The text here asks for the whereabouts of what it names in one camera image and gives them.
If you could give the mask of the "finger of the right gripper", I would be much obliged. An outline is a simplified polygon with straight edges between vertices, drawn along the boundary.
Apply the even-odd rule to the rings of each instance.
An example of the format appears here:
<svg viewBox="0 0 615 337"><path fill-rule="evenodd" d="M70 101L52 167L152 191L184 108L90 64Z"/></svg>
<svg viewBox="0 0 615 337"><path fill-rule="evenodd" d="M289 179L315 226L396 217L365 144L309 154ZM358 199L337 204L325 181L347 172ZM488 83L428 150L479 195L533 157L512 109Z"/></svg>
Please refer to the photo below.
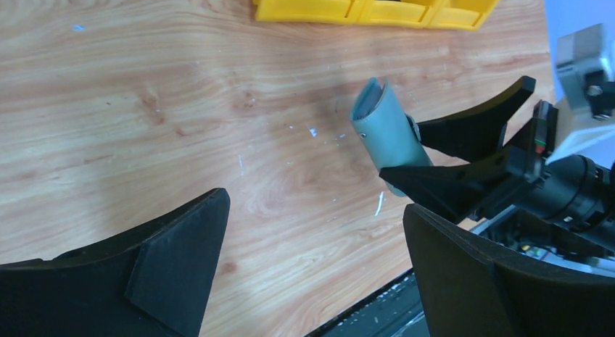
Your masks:
<svg viewBox="0 0 615 337"><path fill-rule="evenodd" d="M475 107L418 124L421 143L467 162L485 159L502 145L508 121L534 93L536 80L520 77Z"/></svg>
<svg viewBox="0 0 615 337"><path fill-rule="evenodd" d="M517 153L498 152L456 166L385 167L379 177L454 224L488 219L509 205L504 190L517 178Z"/></svg>

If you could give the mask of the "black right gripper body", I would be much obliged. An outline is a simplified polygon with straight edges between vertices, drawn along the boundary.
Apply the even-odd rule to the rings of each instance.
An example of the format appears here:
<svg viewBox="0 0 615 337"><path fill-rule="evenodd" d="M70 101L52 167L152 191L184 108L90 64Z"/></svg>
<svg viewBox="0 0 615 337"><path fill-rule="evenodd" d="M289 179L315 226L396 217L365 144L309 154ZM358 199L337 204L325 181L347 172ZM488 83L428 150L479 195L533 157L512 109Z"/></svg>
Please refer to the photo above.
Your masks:
<svg viewBox="0 0 615 337"><path fill-rule="evenodd" d="M497 175L487 182L486 194L473 211L473 218L490 219L504 209L521 207L548 177L546 158L553 151L558 110L539 101L532 118L495 155Z"/></svg>

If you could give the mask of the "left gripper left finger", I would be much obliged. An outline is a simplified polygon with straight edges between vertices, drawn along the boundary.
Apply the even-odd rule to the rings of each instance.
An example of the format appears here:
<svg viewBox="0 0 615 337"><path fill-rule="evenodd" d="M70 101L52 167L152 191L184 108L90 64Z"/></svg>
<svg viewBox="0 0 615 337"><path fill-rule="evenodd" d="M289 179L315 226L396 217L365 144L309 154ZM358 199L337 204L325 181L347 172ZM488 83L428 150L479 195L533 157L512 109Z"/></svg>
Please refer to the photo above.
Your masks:
<svg viewBox="0 0 615 337"><path fill-rule="evenodd" d="M1 266L3 336L197 336L230 211L224 188L50 260Z"/></svg>

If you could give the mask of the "green card holder wallet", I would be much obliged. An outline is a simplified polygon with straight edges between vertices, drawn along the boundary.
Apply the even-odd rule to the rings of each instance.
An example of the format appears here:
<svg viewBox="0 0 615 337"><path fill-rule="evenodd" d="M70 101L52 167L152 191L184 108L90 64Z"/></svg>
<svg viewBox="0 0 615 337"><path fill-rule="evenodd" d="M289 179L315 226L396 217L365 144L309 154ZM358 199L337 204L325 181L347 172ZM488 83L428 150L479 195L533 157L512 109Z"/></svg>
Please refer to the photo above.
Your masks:
<svg viewBox="0 0 615 337"><path fill-rule="evenodd" d="M418 125L406 115L389 82L368 80L350 110L350 122L378 171L432 164Z"/></svg>

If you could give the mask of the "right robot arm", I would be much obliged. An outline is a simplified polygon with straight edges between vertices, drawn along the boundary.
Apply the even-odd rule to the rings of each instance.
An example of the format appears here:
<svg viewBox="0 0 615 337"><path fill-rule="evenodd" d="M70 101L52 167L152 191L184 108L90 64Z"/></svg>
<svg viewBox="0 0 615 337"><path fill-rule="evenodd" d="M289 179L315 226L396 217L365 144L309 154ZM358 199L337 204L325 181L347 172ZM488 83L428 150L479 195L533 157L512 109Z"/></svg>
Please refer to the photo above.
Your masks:
<svg viewBox="0 0 615 337"><path fill-rule="evenodd" d="M556 136L564 112L541 101L511 138L508 121L529 99L535 79L523 76L470 109L415 122L384 87L380 177L399 195L458 224L520 209L588 242L614 250L614 171L563 153Z"/></svg>

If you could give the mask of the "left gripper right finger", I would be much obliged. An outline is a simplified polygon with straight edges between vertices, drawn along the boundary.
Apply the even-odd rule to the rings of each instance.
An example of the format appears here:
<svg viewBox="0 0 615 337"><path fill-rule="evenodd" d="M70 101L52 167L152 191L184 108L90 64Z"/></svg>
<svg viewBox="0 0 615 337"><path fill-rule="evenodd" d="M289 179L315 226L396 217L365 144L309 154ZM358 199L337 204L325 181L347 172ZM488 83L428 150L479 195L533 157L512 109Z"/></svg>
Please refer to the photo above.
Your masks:
<svg viewBox="0 0 615 337"><path fill-rule="evenodd" d="M432 336L612 336L614 279L559 267L418 204L403 227Z"/></svg>

